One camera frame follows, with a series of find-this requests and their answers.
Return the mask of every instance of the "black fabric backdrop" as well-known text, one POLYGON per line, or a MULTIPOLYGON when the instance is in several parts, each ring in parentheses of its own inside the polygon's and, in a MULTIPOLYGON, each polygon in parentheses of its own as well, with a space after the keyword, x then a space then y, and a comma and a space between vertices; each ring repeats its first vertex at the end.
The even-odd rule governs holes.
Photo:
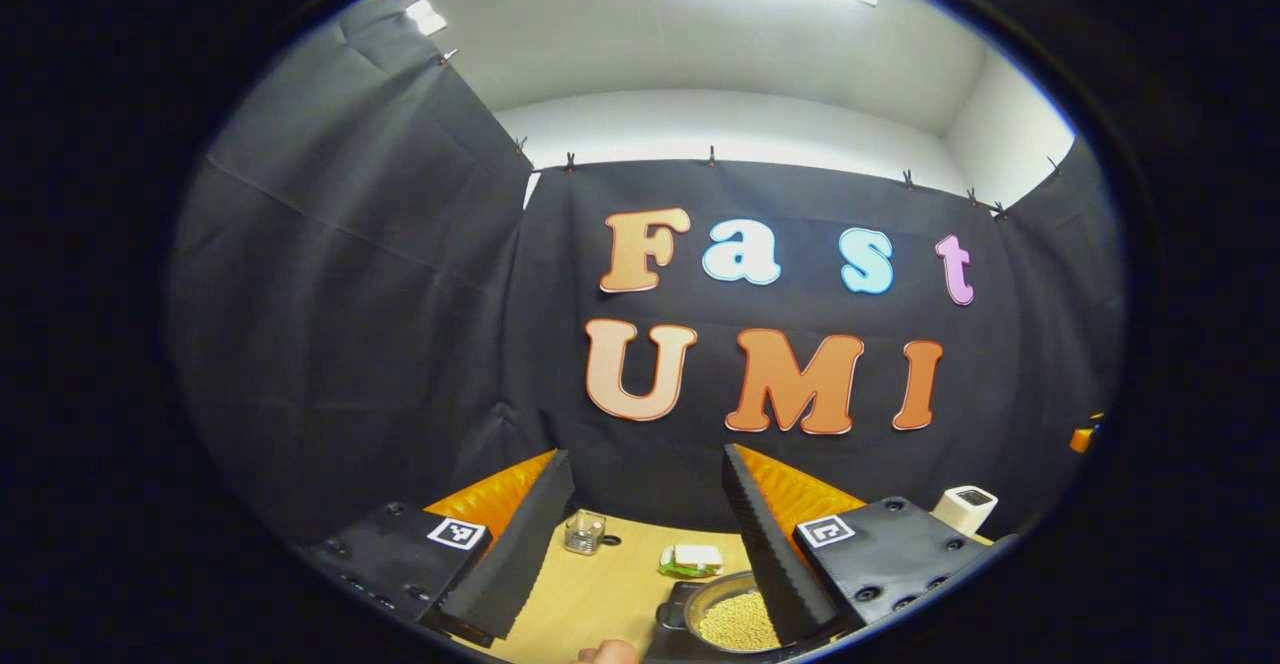
MULTIPOLYGON (((1034 196, 1020 210, 1033 212, 1034 196)), ((1093 210, 1042 209, 1076 223, 1071 226, 1093 210)), ((1014 228, 1011 220, 993 221, 986 209, 959 196, 826 169, 759 162, 548 169, 525 212, 507 299, 502 360, 509 399, 521 409, 522 427, 540 429, 573 453, 582 503, 607 513, 731 531, 719 458, 723 444, 740 441, 867 500, 904 495, 929 508, 946 487, 987 487, 1001 505, 984 531, 1005 534, 1044 508, 1038 495, 1064 484, 1075 459, 1070 431, 1103 408, 1097 377, 1107 372, 1092 358, 1093 340, 1073 339, 1093 333, 1076 319, 1092 287, 1074 278, 1080 289, 1065 289, 1042 262, 1043 255, 1060 251, 1056 246, 1088 243, 1036 239, 1038 221, 1014 228), (604 219, 668 207, 685 209, 692 225, 676 235, 669 266, 650 264, 660 278, 657 289, 599 290, 612 251, 604 219), (772 228, 782 267, 777 281, 717 281, 703 271, 710 226, 731 217, 772 228), (841 283, 845 260, 837 241, 850 226, 872 228, 892 241, 893 284, 881 296, 852 294, 841 283), (968 307, 951 301, 934 253, 934 244, 952 234, 970 255, 965 275, 975 294, 968 307), (1011 251, 1032 243, 1044 249, 1011 251), (649 328, 666 322, 698 331, 680 400, 667 417, 623 421, 590 402, 584 325, 595 317, 639 328, 622 376, 625 389, 637 395, 653 385, 657 348, 648 340, 649 328), (745 372, 736 344, 745 328, 786 333, 801 367, 824 336, 864 340, 854 374, 852 430, 835 438, 800 427, 727 430, 723 418, 736 409, 745 372), (1060 336, 1071 340, 1056 342, 1060 336), (897 431, 891 422, 908 376, 902 345, 914 340, 943 347, 933 422, 897 431)), ((1075 260, 1074 253, 1061 256, 1075 260)), ((1101 251, 1079 271, 1114 271, 1119 264, 1101 251)))
POLYGON ((741 441, 855 496, 932 507, 987 487, 984 532, 1042 510, 1069 480, 1070 431, 1106 407, 1123 275, 1103 182, 1080 146, 993 221, 968 200, 776 164, 613 162, 530 171, 406 3, 320 27, 243 101, 200 162, 179 225, 170 345, 202 439, 276 531, 323 537, 384 500, 430 502, 563 447, 581 504, 669 526, 736 528, 719 452, 741 441), (681 207, 691 230, 660 284, 605 296, 604 217, 681 207), (717 281, 710 226, 754 217, 777 237, 778 281, 717 281), (852 294, 841 232, 893 244, 893 285, 852 294), (969 307, 933 248, 970 253, 969 307), (584 379, 589 319, 634 322, 623 385, 652 386, 649 328, 695 328, 678 404, 653 422, 598 409, 584 379), (859 336, 852 431, 731 432, 742 328, 786 333, 800 365, 859 336), (896 431, 902 345, 940 342, 924 430, 896 431))

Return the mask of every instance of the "orange object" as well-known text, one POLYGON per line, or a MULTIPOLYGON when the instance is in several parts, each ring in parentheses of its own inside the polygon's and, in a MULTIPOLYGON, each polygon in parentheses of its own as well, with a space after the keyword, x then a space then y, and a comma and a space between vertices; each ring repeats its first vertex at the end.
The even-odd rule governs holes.
POLYGON ((1089 449, 1091 439, 1093 439, 1093 430, 1075 430, 1071 432, 1071 450, 1084 454, 1089 449))
POLYGON ((805 562, 804 554, 800 553, 800 546, 791 536, 797 525, 832 514, 844 514, 867 504, 822 480, 810 477, 809 473, 773 459, 772 455, 751 452, 748 447, 739 444, 733 447, 742 457, 748 471, 751 472, 751 478, 755 480, 755 486, 764 496, 764 503, 769 505, 773 521, 782 528, 782 534, 786 535, 791 549, 795 550, 801 562, 805 562))
POLYGON ((498 541, 502 532, 511 525, 511 518, 516 516, 520 503, 525 500, 525 495, 529 494, 530 487, 538 481, 556 452, 557 449, 552 449, 547 454, 512 464, 492 477, 485 477, 463 487, 463 490, 444 496, 444 499, 429 505, 426 510, 440 517, 453 517, 472 525, 484 525, 493 534, 493 541, 498 541))

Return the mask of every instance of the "soybeans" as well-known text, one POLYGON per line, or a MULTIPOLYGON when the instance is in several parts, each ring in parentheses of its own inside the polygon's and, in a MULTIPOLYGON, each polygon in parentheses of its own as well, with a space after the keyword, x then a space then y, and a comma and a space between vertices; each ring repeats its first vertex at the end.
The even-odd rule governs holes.
POLYGON ((782 646, 764 609, 764 597, 758 591, 714 604, 698 624, 698 633, 716 646, 741 651, 782 646))

